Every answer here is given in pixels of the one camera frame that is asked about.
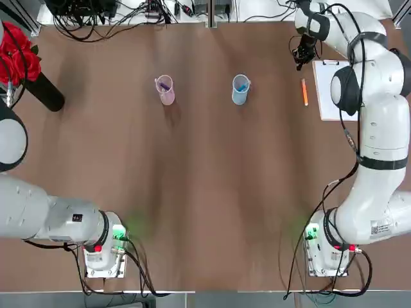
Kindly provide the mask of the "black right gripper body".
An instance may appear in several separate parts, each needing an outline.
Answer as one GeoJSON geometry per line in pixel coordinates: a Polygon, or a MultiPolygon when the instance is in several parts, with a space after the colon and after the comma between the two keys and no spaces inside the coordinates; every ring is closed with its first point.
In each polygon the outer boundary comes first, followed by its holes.
{"type": "Polygon", "coordinates": [[[317,44],[317,39],[307,34],[302,34],[298,45],[298,51],[314,51],[317,44]]]}

